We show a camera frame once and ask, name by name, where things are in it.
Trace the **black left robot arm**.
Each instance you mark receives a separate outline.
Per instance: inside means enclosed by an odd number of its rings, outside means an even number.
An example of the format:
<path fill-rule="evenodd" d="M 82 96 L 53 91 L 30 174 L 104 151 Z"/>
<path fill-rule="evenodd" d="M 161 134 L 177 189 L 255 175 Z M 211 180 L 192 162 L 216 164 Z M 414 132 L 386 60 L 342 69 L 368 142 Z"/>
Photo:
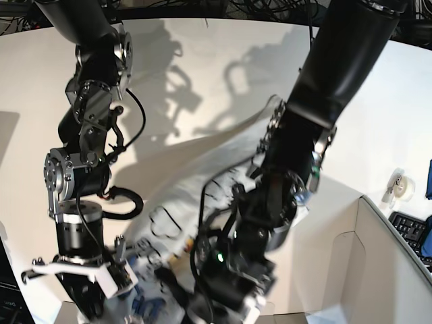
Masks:
<path fill-rule="evenodd" d="M 332 1 L 287 101 L 280 101 L 257 149 L 256 186 L 236 184 L 221 229 L 199 217 L 190 251 L 194 294 L 185 323 L 254 323 L 275 277 L 266 258 L 288 236 L 314 194 L 336 122 L 362 86 L 406 9 L 405 1 Z"/>

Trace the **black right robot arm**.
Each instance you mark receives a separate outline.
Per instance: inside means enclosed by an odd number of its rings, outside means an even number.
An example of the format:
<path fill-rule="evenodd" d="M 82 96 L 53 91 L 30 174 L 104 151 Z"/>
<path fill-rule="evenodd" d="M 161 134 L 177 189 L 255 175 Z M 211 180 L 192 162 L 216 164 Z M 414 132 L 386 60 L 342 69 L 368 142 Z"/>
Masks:
<path fill-rule="evenodd" d="M 112 26 L 98 1 L 38 1 L 59 33 L 76 46 L 76 70 L 65 93 L 70 109 L 58 126 L 61 147 L 44 164 L 48 214 L 55 222 L 58 253 L 50 263 L 33 260 L 22 281 L 53 274 L 88 321 L 102 318 L 107 299 L 136 284 L 117 238 L 106 247 L 103 220 L 130 220 L 143 208 L 141 197 L 109 186 L 110 167 L 125 152 L 117 119 L 132 71 L 132 38 Z"/>

